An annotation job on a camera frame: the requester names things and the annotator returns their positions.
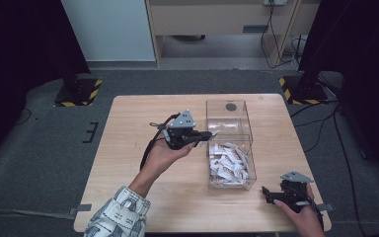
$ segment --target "patterned sleeve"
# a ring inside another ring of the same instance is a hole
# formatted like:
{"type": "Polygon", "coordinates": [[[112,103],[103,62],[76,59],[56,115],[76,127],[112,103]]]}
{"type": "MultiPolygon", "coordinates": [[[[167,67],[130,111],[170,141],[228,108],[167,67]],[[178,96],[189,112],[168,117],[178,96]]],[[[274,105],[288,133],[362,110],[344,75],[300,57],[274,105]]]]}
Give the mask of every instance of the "patterned sleeve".
{"type": "Polygon", "coordinates": [[[144,236],[149,208],[150,201],[123,186],[95,213],[84,236],[144,236]]]}

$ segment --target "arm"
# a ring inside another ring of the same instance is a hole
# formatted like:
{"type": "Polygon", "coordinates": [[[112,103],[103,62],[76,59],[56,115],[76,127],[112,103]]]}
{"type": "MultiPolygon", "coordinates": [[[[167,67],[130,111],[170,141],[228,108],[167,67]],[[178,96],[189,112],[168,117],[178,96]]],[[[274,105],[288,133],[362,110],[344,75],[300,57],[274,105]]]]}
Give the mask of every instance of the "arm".
{"type": "Polygon", "coordinates": [[[175,161],[187,156],[193,144],[181,150],[172,150],[164,139],[158,139],[150,151],[146,164],[131,184],[122,187],[88,223],[85,236],[144,236],[146,213],[150,201],[146,198],[153,183],[175,161]]]}
{"type": "MultiPolygon", "coordinates": [[[[307,185],[307,194],[310,198],[314,198],[312,189],[310,185],[307,185]]],[[[294,212],[288,205],[284,202],[275,199],[274,203],[278,206],[282,212],[284,212],[291,222],[296,227],[298,233],[302,237],[324,237],[325,233],[319,223],[318,217],[315,211],[310,205],[304,206],[300,213],[294,212]]]]}

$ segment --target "white wall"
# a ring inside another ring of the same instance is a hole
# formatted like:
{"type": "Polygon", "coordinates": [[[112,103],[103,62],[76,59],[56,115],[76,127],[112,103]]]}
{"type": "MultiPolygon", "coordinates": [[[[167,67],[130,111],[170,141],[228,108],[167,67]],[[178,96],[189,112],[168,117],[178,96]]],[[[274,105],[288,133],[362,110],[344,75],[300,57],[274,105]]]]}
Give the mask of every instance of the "white wall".
{"type": "Polygon", "coordinates": [[[144,0],[62,0],[87,61],[155,61],[144,0]]]}

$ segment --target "hand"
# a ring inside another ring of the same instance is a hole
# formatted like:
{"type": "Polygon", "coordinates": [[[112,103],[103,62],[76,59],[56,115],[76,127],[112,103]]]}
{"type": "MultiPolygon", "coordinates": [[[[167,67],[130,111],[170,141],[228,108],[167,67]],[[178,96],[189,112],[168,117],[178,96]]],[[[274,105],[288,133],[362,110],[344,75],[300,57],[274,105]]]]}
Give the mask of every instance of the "hand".
{"type": "MultiPolygon", "coordinates": [[[[307,184],[307,195],[314,199],[312,188],[309,184],[307,184]]],[[[315,211],[312,206],[306,205],[304,206],[300,213],[294,212],[288,205],[284,202],[275,199],[274,203],[278,206],[282,212],[284,212],[291,222],[296,227],[298,233],[302,237],[324,237],[325,233],[322,230],[321,224],[319,223],[319,219],[316,216],[315,211]]]]}
{"type": "Polygon", "coordinates": [[[146,163],[140,173],[134,178],[133,182],[128,186],[143,198],[146,198],[156,179],[178,159],[190,154],[190,151],[194,147],[194,143],[191,143],[180,150],[172,150],[166,143],[163,133],[160,133],[156,139],[152,150],[147,156],[146,163]]]}

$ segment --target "transparent plastic container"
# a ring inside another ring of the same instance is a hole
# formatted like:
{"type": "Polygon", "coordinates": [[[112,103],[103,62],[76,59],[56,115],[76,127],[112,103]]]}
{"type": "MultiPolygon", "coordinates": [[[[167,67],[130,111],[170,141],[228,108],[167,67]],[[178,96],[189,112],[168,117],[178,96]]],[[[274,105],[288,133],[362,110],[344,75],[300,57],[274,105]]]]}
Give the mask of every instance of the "transparent plastic container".
{"type": "Polygon", "coordinates": [[[245,101],[207,101],[209,184],[249,190],[257,180],[252,132],[245,101]]]}

